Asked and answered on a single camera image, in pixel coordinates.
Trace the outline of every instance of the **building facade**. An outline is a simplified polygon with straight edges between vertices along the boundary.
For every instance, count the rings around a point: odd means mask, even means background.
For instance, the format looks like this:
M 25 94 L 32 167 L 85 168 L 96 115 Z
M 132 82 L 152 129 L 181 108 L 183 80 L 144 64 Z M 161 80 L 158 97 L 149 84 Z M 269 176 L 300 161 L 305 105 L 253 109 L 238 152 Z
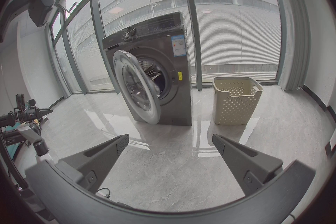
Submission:
M 181 12 L 191 79 L 195 54 L 187 0 L 152 0 L 155 16 Z M 99 0 L 106 36 L 151 18 L 149 0 Z M 202 82 L 216 76 L 275 79 L 281 46 L 277 0 L 195 0 L 201 40 Z M 111 89 L 96 40 L 90 4 L 68 25 L 73 55 L 88 90 Z

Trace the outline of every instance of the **washing machine door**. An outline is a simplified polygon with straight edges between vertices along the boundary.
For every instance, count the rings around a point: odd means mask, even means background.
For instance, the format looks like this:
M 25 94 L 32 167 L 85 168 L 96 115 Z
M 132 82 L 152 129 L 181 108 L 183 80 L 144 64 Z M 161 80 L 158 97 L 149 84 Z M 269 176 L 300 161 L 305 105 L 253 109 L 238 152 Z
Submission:
M 115 76 L 125 101 L 146 122 L 157 124 L 161 116 L 160 89 L 145 74 L 137 58 L 124 50 L 114 53 Z

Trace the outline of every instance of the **washing machine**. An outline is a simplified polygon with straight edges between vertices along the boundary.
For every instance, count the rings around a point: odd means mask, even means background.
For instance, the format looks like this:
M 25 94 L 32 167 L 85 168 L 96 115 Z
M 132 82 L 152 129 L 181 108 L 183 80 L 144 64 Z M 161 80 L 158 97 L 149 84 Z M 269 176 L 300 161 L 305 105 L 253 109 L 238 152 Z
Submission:
M 191 125 L 191 79 L 182 14 L 137 23 L 103 39 L 103 49 L 136 121 Z

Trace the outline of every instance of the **marble floor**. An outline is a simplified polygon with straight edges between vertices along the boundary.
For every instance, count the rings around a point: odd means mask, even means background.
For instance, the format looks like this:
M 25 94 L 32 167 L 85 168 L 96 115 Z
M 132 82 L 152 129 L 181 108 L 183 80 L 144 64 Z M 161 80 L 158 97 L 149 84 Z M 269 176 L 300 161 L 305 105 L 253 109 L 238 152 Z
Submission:
M 193 90 L 192 104 L 193 126 L 149 125 L 133 120 L 121 95 L 72 95 L 54 107 L 42 136 L 63 158 L 128 133 L 130 143 L 101 187 L 113 201 L 154 211 L 204 209 L 244 196 L 213 133 L 278 157 L 283 168 L 298 159 L 316 169 L 327 159 L 335 126 L 301 89 L 264 86 L 247 126 L 214 124 L 213 89 Z

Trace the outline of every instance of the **beige plastic basket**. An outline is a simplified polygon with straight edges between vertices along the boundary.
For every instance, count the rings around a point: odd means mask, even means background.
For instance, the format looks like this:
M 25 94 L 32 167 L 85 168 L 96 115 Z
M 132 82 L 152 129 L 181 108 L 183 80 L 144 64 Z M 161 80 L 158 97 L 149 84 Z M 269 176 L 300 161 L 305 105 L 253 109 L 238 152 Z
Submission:
M 263 92 L 252 78 L 214 78 L 213 118 L 216 124 L 240 125 L 250 120 Z

